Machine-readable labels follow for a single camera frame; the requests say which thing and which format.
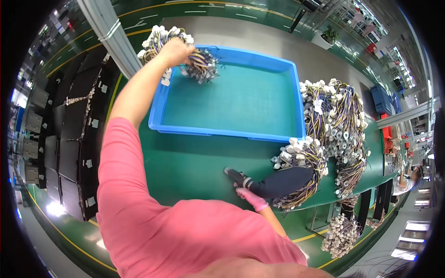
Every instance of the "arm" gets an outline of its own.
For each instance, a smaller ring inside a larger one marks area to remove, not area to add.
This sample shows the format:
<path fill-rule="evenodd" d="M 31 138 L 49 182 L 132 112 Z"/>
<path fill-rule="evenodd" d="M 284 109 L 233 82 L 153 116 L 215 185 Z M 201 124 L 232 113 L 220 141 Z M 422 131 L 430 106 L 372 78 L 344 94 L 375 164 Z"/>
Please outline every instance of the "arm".
<path fill-rule="evenodd" d="M 271 207 L 269 207 L 269 204 L 263 198 L 255 195 L 245 188 L 237 188 L 236 193 L 242 199 L 246 199 L 246 201 L 248 201 L 253 206 L 255 211 L 259 215 L 264 217 L 267 222 L 269 222 L 269 224 L 272 226 L 277 234 L 282 237 L 286 236 L 286 232 L 284 231 L 283 226 L 281 226 L 281 223 L 278 221 L 275 213 L 272 211 Z"/>
<path fill-rule="evenodd" d="M 119 93 L 109 119 L 128 119 L 135 129 L 139 130 L 166 69 L 186 61 L 194 50 L 193 45 L 185 44 L 179 38 L 166 43 L 161 52 L 140 69 Z"/>

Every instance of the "cable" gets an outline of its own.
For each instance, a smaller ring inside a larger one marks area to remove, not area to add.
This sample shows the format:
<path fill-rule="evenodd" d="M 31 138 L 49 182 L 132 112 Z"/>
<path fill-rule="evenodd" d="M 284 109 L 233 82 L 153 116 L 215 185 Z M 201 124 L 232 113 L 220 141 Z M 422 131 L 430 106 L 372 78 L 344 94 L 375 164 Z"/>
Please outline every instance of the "cable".
<path fill-rule="evenodd" d="M 194 42 L 191 35 L 187 35 L 183 28 L 173 27 L 170 31 L 165 30 L 164 26 L 153 26 L 150 36 L 147 40 L 143 41 L 143 50 L 138 53 L 138 58 L 142 64 L 148 63 L 151 59 L 156 57 L 164 45 L 171 39 L 178 37 L 187 44 Z M 198 83 L 214 79 L 218 76 L 218 70 L 216 64 L 218 59 L 215 59 L 213 55 L 207 49 L 196 49 L 189 56 L 190 64 L 180 65 L 179 68 L 183 75 L 188 75 L 198 80 Z M 163 85 L 168 86 L 170 82 L 171 69 L 167 69 L 163 76 Z"/>

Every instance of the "person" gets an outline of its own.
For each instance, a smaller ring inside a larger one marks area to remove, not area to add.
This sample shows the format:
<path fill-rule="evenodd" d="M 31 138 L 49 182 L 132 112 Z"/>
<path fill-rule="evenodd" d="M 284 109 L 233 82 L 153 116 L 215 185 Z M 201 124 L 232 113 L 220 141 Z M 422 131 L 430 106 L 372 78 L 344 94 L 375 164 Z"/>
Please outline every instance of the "person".
<path fill-rule="evenodd" d="M 423 180 L 423 167 L 415 167 L 411 172 L 411 176 L 405 175 L 405 169 L 402 169 L 400 176 L 395 177 L 392 180 L 392 185 L 394 187 L 393 196 L 397 196 L 408 192 L 410 190 L 416 189 L 422 184 Z"/>
<path fill-rule="evenodd" d="M 352 19 L 352 22 L 351 22 L 352 29 L 354 29 L 357 26 L 357 23 L 359 23 L 362 20 L 363 20 L 363 12 L 362 12 L 362 10 L 359 10 L 358 12 L 356 12 L 356 14 L 354 15 L 354 18 Z"/>
<path fill-rule="evenodd" d="M 362 37 L 366 37 L 367 35 L 369 35 L 371 32 L 373 32 L 376 29 L 376 26 L 374 24 L 374 22 L 372 22 L 371 24 L 369 24 L 368 26 L 365 27 L 365 29 L 362 32 Z"/>
<path fill-rule="evenodd" d="M 170 207 L 150 196 L 144 170 L 150 158 L 142 155 L 139 126 L 163 73 L 187 62 L 194 49 L 179 38 L 167 42 L 122 89 L 105 128 L 97 222 L 119 275 L 332 277 L 307 266 L 268 203 L 247 189 L 236 192 L 256 212 L 218 200 L 181 200 Z"/>

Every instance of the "bundle of wires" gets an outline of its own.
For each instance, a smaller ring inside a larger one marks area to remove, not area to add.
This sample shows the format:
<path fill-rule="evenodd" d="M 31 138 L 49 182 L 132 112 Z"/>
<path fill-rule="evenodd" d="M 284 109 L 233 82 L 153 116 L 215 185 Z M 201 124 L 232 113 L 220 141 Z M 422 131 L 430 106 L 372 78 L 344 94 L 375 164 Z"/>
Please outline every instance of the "bundle of wires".
<path fill-rule="evenodd" d="M 357 205 L 357 203 L 358 203 L 358 201 L 359 201 L 359 194 L 357 194 L 357 195 L 354 195 L 354 196 L 352 196 L 352 197 L 348 197 L 348 198 L 345 198 L 345 199 L 341 199 L 341 200 L 339 200 L 338 202 L 341 204 L 341 205 L 345 205 L 345 206 L 348 206 L 348 207 L 354 207 L 355 205 Z"/>
<path fill-rule="evenodd" d="M 363 111 L 363 102 L 354 88 L 348 84 L 331 79 L 329 84 L 323 80 L 311 83 L 300 82 L 304 106 L 304 121 L 309 138 L 320 143 L 324 157 L 337 160 L 336 190 L 338 198 L 344 199 L 352 194 L 367 165 L 366 152 L 363 145 L 364 129 L 368 126 Z M 328 169 L 320 169 L 323 174 Z M 313 194 L 321 175 L 314 173 L 314 178 L 303 189 L 275 200 L 277 207 L 289 210 L 300 206 Z"/>
<path fill-rule="evenodd" d="M 350 219 L 344 214 L 333 217 L 330 221 L 328 234 L 321 244 L 323 251 L 332 254 L 332 258 L 347 254 L 360 237 L 361 227 L 353 214 Z"/>
<path fill-rule="evenodd" d="M 373 230 L 376 230 L 380 225 L 383 224 L 383 221 L 385 220 L 385 210 L 382 210 L 382 217 L 379 221 L 376 221 L 374 219 L 367 218 L 366 219 L 366 226 L 370 226 Z"/>
<path fill-rule="evenodd" d="M 180 38 L 186 44 L 192 44 L 194 42 L 191 35 L 187 35 L 183 28 L 173 27 L 169 31 L 165 30 L 164 26 L 153 26 L 151 34 L 146 41 L 142 43 L 143 50 L 138 53 L 138 58 L 142 64 L 146 64 L 148 61 L 156 57 L 163 46 L 173 38 Z M 189 56 L 190 64 L 180 65 L 180 69 L 183 75 L 188 75 L 198 80 L 198 83 L 210 81 L 218 75 L 216 64 L 218 59 L 215 59 L 213 55 L 207 49 L 196 49 Z M 168 86 L 170 82 L 171 69 L 163 76 L 163 84 Z"/>
<path fill-rule="evenodd" d="M 275 162 L 274 169 L 281 170 L 295 166 L 312 168 L 314 176 L 298 191 L 273 200 L 273 206 L 284 211 L 290 211 L 301 206 L 317 191 L 322 175 L 328 174 L 326 160 L 319 140 L 306 136 L 305 140 L 299 141 L 296 138 L 291 138 L 289 142 L 290 145 L 280 149 L 281 153 L 278 157 L 271 159 L 272 162 Z"/>

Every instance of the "blue bin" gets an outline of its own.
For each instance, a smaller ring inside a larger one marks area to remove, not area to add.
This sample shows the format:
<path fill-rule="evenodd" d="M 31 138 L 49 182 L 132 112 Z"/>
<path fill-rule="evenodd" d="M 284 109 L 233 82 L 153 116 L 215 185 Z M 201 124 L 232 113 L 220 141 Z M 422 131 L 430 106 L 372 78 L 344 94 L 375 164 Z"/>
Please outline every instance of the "blue bin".
<path fill-rule="evenodd" d="M 159 83 L 156 89 L 148 120 L 151 129 L 271 142 L 306 137 L 303 102 L 293 62 L 237 48 L 211 45 L 196 45 L 196 48 L 208 49 L 219 59 L 219 67 L 225 64 L 227 67 L 219 70 L 220 76 L 212 83 L 201 85 L 174 68 L 170 86 Z"/>

